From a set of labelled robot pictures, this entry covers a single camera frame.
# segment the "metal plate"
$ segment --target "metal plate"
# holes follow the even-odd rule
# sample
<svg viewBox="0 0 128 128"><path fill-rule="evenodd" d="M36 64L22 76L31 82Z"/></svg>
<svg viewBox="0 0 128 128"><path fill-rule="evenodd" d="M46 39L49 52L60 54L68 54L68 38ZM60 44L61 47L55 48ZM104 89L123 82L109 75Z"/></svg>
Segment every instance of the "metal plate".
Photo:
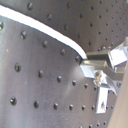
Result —
<svg viewBox="0 0 128 128"><path fill-rule="evenodd" d="M29 2L33 3L31 11L27 9ZM0 0L0 4L47 24L75 40L85 51L97 51L101 46L119 43L128 33L128 6L123 0ZM0 21L4 23L0 31L0 126L88 128L92 125L96 128L100 123L100 127L106 128L116 96L109 92L105 114L96 114L95 109L92 110L97 90L91 79L84 78L79 66L81 60L75 60L78 54L37 30L3 17ZM25 40L20 37L22 31L27 32ZM45 40L48 41L46 48L42 46ZM66 51L64 55L61 55L62 49ZM16 63L21 65L20 72L14 69ZM43 70L43 78L37 76L39 70ZM58 76L62 76L61 82L57 81ZM10 104L11 97L17 99L14 106ZM35 101L39 102L38 108L34 107ZM54 103L58 104L58 109L54 109Z"/></svg>

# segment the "gray surface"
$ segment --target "gray surface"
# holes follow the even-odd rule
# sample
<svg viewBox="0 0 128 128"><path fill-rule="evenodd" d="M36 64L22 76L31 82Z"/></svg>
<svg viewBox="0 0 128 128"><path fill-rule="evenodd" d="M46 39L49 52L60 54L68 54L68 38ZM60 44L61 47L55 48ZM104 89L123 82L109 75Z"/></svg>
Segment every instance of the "gray surface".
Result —
<svg viewBox="0 0 128 128"><path fill-rule="evenodd" d="M31 11L27 10L28 2L33 3ZM70 9L66 7L68 2L71 3ZM118 3L115 0L102 1L102 4L95 0L0 0L0 3L69 36L85 51L97 51L97 48L103 45L119 43L128 34L127 5L123 0ZM52 14L51 21L47 20L47 14ZM0 127L88 128L92 125L96 128L97 123L100 123L101 128L106 128L116 96L112 92L109 93L106 114L95 114L92 106L95 106L97 91L94 90L92 80L84 78L79 62L75 61L77 53L32 28L3 17L0 17L0 21L4 23L4 28L0 31ZM67 31L64 30L65 24L69 26ZM25 40L20 38L23 30L27 32ZM44 40L48 41L47 48L42 46ZM60 54L62 49L66 50L64 56ZM18 73L14 70L17 62L21 65L21 71ZM41 69L44 76L38 78L37 72ZM60 83L57 82L59 75L62 76ZM72 85L72 80L76 80L76 86ZM13 96L17 99L15 106L10 104L10 98ZM33 106L36 100L39 102L37 109ZM58 103L57 110L53 108L54 103ZM72 111L69 110L70 104L73 105ZM84 111L81 109L82 105L86 106Z"/></svg>

